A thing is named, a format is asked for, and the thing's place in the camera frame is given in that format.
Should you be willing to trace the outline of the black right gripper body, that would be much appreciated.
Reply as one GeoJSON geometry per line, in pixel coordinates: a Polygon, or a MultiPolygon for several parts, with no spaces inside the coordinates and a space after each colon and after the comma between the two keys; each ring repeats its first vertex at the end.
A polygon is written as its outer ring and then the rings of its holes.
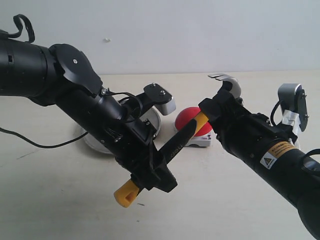
{"type": "Polygon", "coordinates": [[[229,154],[237,158],[257,158],[262,153],[263,139],[274,134],[268,120],[264,114],[251,113],[233,102],[222,107],[220,115],[209,123],[229,154]]]}

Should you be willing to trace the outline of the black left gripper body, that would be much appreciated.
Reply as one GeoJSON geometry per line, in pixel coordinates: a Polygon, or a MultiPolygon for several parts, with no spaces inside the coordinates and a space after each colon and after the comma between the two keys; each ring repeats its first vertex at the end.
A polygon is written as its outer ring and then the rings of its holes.
{"type": "Polygon", "coordinates": [[[150,146],[157,129],[148,118],[123,119],[125,110],[112,96],[102,97],[99,107],[104,117],[101,130],[104,146],[130,173],[139,175],[147,172],[150,168],[150,146]]]}

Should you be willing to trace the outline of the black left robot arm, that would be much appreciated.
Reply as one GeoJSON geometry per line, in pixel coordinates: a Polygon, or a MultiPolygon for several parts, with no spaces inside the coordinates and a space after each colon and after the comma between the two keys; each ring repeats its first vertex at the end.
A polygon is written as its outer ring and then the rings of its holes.
{"type": "Polygon", "coordinates": [[[0,94],[56,105],[115,155],[142,188],[170,192],[177,181],[153,142],[154,126],[140,116],[152,107],[175,110],[173,96],[159,84],[118,102],[103,87],[83,52],[69,44],[49,48],[13,39],[0,42],[0,94]]]}

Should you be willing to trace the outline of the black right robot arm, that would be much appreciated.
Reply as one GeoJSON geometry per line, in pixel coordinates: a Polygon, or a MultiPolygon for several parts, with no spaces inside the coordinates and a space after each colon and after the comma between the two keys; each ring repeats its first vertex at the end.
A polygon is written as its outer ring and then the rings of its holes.
{"type": "Polygon", "coordinates": [[[320,164],[289,142],[262,113],[251,113],[226,90],[199,108],[224,150],[242,160],[293,205],[308,232],[320,238],[320,164]]]}

